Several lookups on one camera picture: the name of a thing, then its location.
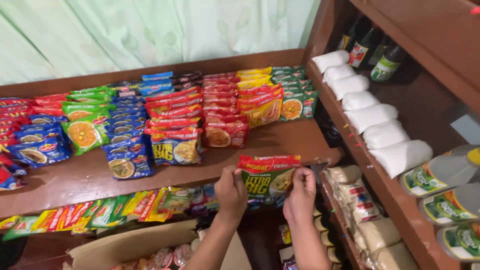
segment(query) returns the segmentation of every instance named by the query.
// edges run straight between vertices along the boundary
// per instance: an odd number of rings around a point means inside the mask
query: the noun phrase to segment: red push pin
[[[473,9],[470,10],[470,14],[479,14],[480,13],[480,7],[474,7]]]

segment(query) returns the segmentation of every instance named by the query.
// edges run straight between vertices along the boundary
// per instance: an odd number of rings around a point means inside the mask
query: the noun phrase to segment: green bottle label
[[[459,203],[454,190],[450,190],[423,200],[423,208],[437,223],[447,224],[477,219]]]
[[[372,73],[370,73],[370,76],[374,81],[384,82],[390,79],[399,66],[400,63],[391,62],[387,60],[385,56],[382,56],[380,61],[378,61],[377,65],[372,70]]]
[[[444,244],[459,259],[480,259],[480,223],[448,227],[443,236]]]
[[[448,186],[432,175],[428,162],[406,172],[403,175],[403,183],[411,193],[417,196],[432,193]]]

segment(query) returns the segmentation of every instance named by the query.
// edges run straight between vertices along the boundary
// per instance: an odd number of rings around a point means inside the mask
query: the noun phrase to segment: hand
[[[220,180],[214,187],[215,197],[219,204],[217,216],[224,218],[227,222],[240,223],[247,208],[247,188],[240,174],[241,169],[235,169],[235,166],[225,167]]]
[[[312,223],[313,205],[317,193],[314,172],[308,168],[298,168],[294,171],[292,178],[293,190],[285,199],[283,215],[290,227]]]

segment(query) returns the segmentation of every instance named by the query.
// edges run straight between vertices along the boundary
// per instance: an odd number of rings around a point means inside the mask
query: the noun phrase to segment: curtain
[[[299,48],[318,4],[2,0],[0,85]]]

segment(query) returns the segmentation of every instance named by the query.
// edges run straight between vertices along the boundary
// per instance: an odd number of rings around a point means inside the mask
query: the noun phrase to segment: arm
[[[296,169],[293,173],[293,190],[285,199],[283,214],[290,228],[299,270],[327,270],[330,267],[326,248],[313,224],[315,194],[314,172],[307,168]]]
[[[240,178],[241,169],[229,166],[215,184],[218,214],[184,270],[218,270],[247,208],[248,194]]]

